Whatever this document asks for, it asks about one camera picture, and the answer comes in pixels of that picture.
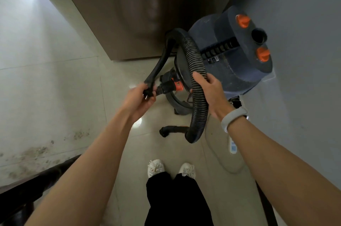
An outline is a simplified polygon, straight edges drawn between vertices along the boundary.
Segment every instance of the leg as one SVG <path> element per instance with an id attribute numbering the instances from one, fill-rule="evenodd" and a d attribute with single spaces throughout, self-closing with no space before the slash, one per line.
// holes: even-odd
<path id="1" fill-rule="evenodd" d="M 178 222 L 183 225 L 213 225 L 211 211 L 195 181 L 195 171 L 182 165 L 173 180 L 173 197 Z"/>
<path id="2" fill-rule="evenodd" d="M 145 226 L 153 225 L 170 225 L 170 198 L 172 178 L 163 169 L 152 173 L 147 181 L 147 197 L 150 204 L 150 209 L 145 221 Z"/>

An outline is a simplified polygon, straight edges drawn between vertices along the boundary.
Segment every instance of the shoe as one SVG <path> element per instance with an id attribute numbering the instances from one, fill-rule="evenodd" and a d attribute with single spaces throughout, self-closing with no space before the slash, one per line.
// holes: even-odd
<path id="1" fill-rule="evenodd" d="M 162 163 L 162 161 L 159 159 L 150 161 L 148 165 L 148 178 L 151 178 L 152 176 L 159 174 L 161 172 L 165 172 L 165 166 Z"/>
<path id="2" fill-rule="evenodd" d="M 195 168 L 194 165 L 189 164 L 187 162 L 185 162 L 184 164 L 182 164 L 179 173 L 182 174 L 182 176 L 189 176 L 190 178 L 195 179 Z"/>

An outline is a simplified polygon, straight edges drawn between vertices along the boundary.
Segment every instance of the right hand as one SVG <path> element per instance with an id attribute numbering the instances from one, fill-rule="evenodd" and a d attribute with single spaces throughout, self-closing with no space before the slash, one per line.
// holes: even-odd
<path id="1" fill-rule="evenodd" d="M 212 116 L 222 121 L 229 112 L 235 109 L 226 99 L 221 82 L 212 74 L 207 74 L 206 81 L 200 73 L 193 72 L 193 78 L 202 87 Z"/>

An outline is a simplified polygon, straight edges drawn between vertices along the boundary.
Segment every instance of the orange knob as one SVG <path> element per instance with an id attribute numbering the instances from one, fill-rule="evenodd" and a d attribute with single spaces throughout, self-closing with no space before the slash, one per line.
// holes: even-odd
<path id="1" fill-rule="evenodd" d="M 270 51 L 264 47 L 258 47 L 256 50 L 257 58 L 261 62 L 266 62 L 270 58 Z"/>
<path id="2" fill-rule="evenodd" d="M 243 29 L 246 29 L 249 26 L 250 20 L 251 18 L 249 16 L 243 14 L 239 14 L 236 16 L 236 21 Z"/>

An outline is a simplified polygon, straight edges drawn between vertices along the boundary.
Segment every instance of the black corrugated hose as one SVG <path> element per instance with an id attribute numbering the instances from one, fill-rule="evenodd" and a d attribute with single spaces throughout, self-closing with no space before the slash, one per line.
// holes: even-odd
<path id="1" fill-rule="evenodd" d="M 153 72 L 148 76 L 146 81 L 154 81 L 155 77 L 158 75 L 166 60 L 170 56 L 171 50 L 175 45 L 179 45 L 179 47 L 181 47 L 185 53 L 190 73 L 192 74 L 193 72 L 198 72 L 205 79 L 207 78 L 206 69 L 198 46 L 185 30 L 178 28 L 166 33 L 166 51 L 162 53 L 159 62 L 154 68 Z M 191 81 L 193 90 L 193 114 L 191 125 L 187 132 L 185 132 L 185 138 L 188 142 L 194 143 L 199 140 L 202 133 L 204 132 L 207 121 L 208 104 L 201 86 L 193 79 L 193 77 L 191 77 Z M 167 133 L 176 132 L 176 130 L 167 132 L 168 128 L 170 127 L 163 127 L 160 130 L 160 133 L 162 130 L 164 131 L 165 135 L 168 135 Z"/>

